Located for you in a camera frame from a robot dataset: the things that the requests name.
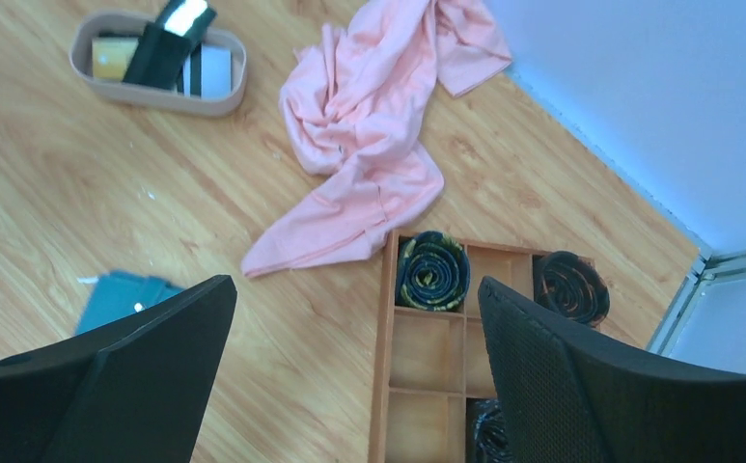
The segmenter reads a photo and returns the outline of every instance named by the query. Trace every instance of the white wall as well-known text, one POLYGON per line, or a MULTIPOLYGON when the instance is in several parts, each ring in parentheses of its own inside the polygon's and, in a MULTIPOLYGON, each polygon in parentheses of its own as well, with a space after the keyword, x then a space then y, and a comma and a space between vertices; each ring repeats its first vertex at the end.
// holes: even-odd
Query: white wall
POLYGON ((746 0, 485 0, 510 76, 715 254, 746 249, 746 0))
POLYGON ((705 288, 668 356, 746 374, 746 280, 705 288))

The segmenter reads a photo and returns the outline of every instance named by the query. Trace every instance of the metal frame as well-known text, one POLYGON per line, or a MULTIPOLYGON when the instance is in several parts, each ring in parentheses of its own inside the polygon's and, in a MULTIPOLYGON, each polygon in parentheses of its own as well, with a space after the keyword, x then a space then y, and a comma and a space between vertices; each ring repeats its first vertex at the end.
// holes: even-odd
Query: metal frame
POLYGON ((700 254, 685 276, 646 350, 668 356, 705 290, 712 285, 743 279, 746 279, 746 252, 707 259, 700 254))

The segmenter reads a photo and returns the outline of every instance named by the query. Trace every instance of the beige basket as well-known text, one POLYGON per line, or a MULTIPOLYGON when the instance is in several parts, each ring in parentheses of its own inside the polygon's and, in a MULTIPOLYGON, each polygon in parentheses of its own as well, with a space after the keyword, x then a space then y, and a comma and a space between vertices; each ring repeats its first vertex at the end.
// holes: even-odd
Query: beige basket
POLYGON ((244 97, 247 51, 235 35, 222 29, 208 29, 203 43, 231 50, 234 66, 231 77, 233 88, 224 98, 201 99, 198 96, 186 96, 176 92, 122 82, 103 81, 92 77, 92 39, 100 31, 141 33, 146 22, 150 20, 153 20, 150 15, 124 11, 103 11, 86 16, 77 29, 69 54, 74 72, 99 95, 115 101, 208 117, 224 116, 234 111, 244 97))

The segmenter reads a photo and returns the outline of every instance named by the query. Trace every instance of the pink shirt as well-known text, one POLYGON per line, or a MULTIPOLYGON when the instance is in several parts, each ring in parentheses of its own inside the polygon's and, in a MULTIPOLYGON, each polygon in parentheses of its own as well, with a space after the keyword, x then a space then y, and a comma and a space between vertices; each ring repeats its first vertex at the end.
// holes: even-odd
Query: pink shirt
POLYGON ((259 238, 247 277, 372 256, 443 189, 418 142, 435 82, 463 95, 511 62, 481 0, 371 0, 321 35, 279 107, 302 167, 330 178, 259 238))

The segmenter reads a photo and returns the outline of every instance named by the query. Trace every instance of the floor plank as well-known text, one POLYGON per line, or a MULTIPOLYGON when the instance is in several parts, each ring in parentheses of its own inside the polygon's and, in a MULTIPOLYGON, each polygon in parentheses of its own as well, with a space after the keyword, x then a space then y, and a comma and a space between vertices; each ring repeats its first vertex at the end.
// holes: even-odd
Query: floor plank
MULTIPOLYGON (((238 271, 322 181, 297 165, 276 109, 292 51, 362 1, 216 3, 249 80, 231 117, 205 120, 104 101, 69 67, 82 16, 161 0, 0 0, 0 357, 72 333, 91 289, 79 277, 230 273, 237 314, 195 461, 364 461, 380 256, 238 271)), ((612 289, 603 331, 648 341, 697 250, 510 80, 458 100, 437 90, 422 140, 447 187, 416 229, 592 257, 612 289)))

